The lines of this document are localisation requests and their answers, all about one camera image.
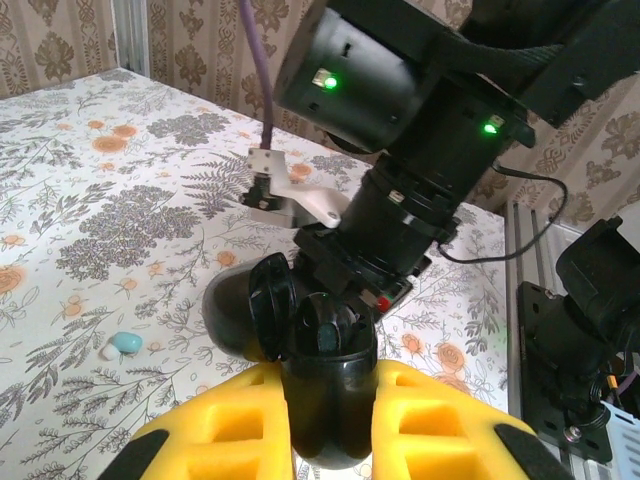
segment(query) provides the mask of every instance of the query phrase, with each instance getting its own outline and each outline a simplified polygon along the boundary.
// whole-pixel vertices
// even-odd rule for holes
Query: black lid
[[[282,253],[265,257],[251,270],[249,306],[262,353],[275,362],[280,357],[285,328],[296,310],[293,278]]]

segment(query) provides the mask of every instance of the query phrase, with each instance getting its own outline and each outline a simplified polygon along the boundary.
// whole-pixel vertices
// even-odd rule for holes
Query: screw
[[[578,443],[582,438],[582,432],[574,425],[564,429],[564,438],[570,443]]]

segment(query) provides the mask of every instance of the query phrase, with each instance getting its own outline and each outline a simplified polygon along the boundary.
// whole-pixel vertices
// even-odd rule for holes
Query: white object
[[[111,342],[107,342],[100,353],[102,353],[102,356],[109,361],[115,360],[120,356],[120,350],[118,350]]]
[[[316,222],[327,228],[336,228],[340,224],[342,214],[349,205],[349,198],[333,188],[292,184],[284,152],[252,148],[249,150],[248,161],[254,174],[269,176],[269,193],[286,199],[280,210],[252,209],[253,220],[287,228]]]

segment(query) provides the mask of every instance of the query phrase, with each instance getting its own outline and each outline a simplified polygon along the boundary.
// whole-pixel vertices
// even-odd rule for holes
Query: black cable
[[[558,180],[556,178],[545,177],[543,175],[536,175],[535,173],[527,173],[527,172],[522,172],[520,170],[514,170],[512,168],[506,168],[506,167],[501,166],[497,162],[494,163],[493,169],[497,173],[500,173],[502,175],[506,175],[507,177],[524,178],[524,179],[527,179],[527,180],[541,180],[541,181],[544,181],[544,182],[553,183],[554,185],[556,185],[557,187],[559,187],[562,190],[562,203],[560,204],[560,208],[558,209],[558,211],[556,213],[554,213],[551,216],[551,218],[549,219],[549,223],[547,223],[547,225],[545,225],[545,227],[540,232],[538,232],[536,235],[534,235],[534,237],[531,239],[531,241],[529,241],[526,245],[524,245],[522,248],[519,248],[515,252],[508,253],[508,254],[502,255],[500,257],[481,257],[481,258],[471,258],[471,259],[468,259],[468,260],[462,260],[462,259],[459,259],[459,258],[452,257],[451,255],[449,255],[442,248],[442,244],[441,243],[438,244],[438,252],[440,252],[440,255],[442,255],[444,258],[446,258],[450,262],[460,263],[462,265],[473,265],[473,264],[477,264],[477,263],[504,262],[504,261],[507,261],[507,260],[512,260],[514,258],[518,258],[519,256],[523,255],[524,253],[528,252],[536,243],[538,243],[540,241],[540,239],[543,237],[543,235],[545,233],[547,233],[547,230],[549,230],[549,228],[551,228],[551,225],[556,223],[558,218],[560,218],[560,216],[564,212],[564,209],[567,206],[567,203],[569,203],[569,189],[564,184],[564,182],[562,182],[562,181],[560,181],[560,180]]]

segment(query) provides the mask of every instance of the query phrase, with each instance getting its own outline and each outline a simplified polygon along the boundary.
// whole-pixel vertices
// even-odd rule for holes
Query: red button
[[[393,303],[391,303],[391,300],[388,297],[385,297],[384,295],[378,297],[378,311],[380,313],[387,313],[392,306]]]

